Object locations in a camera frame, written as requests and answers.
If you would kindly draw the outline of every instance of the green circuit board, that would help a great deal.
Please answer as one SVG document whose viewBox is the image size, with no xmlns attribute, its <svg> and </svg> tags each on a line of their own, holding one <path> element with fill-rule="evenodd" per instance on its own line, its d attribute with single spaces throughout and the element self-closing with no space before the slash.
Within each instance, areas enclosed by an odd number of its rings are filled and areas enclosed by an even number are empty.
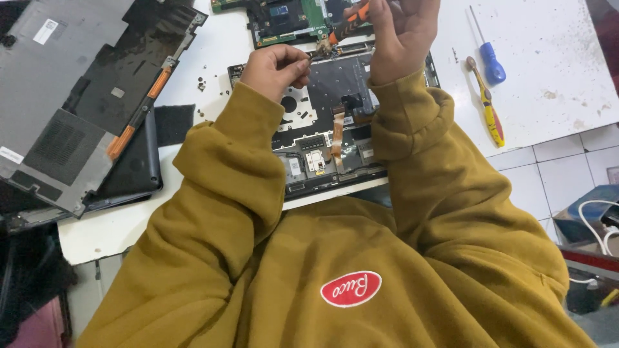
<svg viewBox="0 0 619 348">
<path fill-rule="evenodd" d="M 221 13 L 231 9 L 244 8 L 247 10 L 249 19 L 248 29 L 253 32 L 253 40 L 256 48 L 274 45 L 277 43 L 304 43 L 316 42 L 326 38 L 331 27 L 342 20 L 342 12 L 346 7 L 352 6 L 352 0 L 288 0 L 288 1 L 262 1 L 257 0 L 211 0 L 214 13 Z M 306 22 L 303 28 L 296 28 L 289 32 L 278 35 L 261 35 L 263 28 L 271 25 L 267 9 L 286 6 L 286 11 L 294 7 L 297 12 L 294 14 L 299 22 Z M 361 26 L 364 29 L 360 33 L 372 33 L 371 24 L 366 23 Z"/>
</svg>

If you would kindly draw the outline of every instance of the white table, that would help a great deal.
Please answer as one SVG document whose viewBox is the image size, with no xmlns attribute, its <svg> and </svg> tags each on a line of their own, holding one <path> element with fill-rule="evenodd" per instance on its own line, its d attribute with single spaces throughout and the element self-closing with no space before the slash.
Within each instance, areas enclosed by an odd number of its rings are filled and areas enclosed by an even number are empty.
<svg viewBox="0 0 619 348">
<path fill-rule="evenodd" d="M 474 54 L 482 62 L 482 44 L 468 10 L 469 3 L 443 0 L 439 32 L 432 46 L 441 86 L 456 102 L 456 121 L 489 157 L 521 147 L 569 136 L 619 121 L 619 99 L 608 73 L 589 10 L 584 0 L 477 0 L 472 3 L 486 40 L 495 47 L 508 78 L 491 89 L 502 120 L 506 146 L 495 147 L 482 114 L 475 78 L 463 60 Z M 208 0 L 196 9 L 212 14 Z M 196 104 L 194 123 L 214 120 L 231 90 L 227 67 L 247 62 L 253 50 L 244 11 L 210 16 L 157 105 Z M 368 40 L 351 38 L 346 43 Z M 301 45 L 310 51 L 313 45 Z M 197 79 L 206 89 L 197 89 Z M 133 245 L 144 231 L 150 214 L 178 189 L 182 176 L 171 165 L 180 146 L 160 149 L 165 187 L 147 202 L 86 214 L 82 220 L 59 223 L 63 253 L 79 264 L 118 253 Z M 284 209 L 341 196 L 385 184 L 386 178 L 335 189 L 284 204 Z"/>
</svg>

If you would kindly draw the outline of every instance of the person's left hand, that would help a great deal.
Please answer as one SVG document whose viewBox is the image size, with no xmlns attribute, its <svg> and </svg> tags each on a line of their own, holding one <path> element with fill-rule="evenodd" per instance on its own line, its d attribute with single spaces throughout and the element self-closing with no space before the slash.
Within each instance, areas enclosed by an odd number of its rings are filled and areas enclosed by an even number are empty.
<svg viewBox="0 0 619 348">
<path fill-rule="evenodd" d="M 240 82 L 279 103 L 288 86 L 302 89 L 310 82 L 309 57 L 302 50 L 288 45 L 261 48 L 249 55 Z"/>
</svg>

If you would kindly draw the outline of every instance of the person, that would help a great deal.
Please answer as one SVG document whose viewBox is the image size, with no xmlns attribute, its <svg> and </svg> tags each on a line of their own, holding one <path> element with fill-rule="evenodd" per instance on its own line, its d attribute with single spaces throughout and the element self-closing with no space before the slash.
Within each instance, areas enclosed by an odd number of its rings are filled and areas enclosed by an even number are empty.
<svg viewBox="0 0 619 348">
<path fill-rule="evenodd" d="M 308 55 L 249 56 L 78 347 L 595 347 L 561 306 L 568 271 L 509 181 L 426 88 L 439 0 L 370 0 L 374 157 L 392 209 L 339 197 L 282 212 L 271 137 Z"/>
</svg>

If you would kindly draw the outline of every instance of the pink fabric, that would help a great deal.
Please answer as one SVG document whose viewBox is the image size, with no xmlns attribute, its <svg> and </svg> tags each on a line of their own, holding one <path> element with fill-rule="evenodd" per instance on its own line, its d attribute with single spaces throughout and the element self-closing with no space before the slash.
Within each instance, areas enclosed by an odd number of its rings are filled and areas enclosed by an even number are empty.
<svg viewBox="0 0 619 348">
<path fill-rule="evenodd" d="M 62 348 L 63 315 L 58 297 L 19 326 L 17 339 L 9 348 Z"/>
</svg>

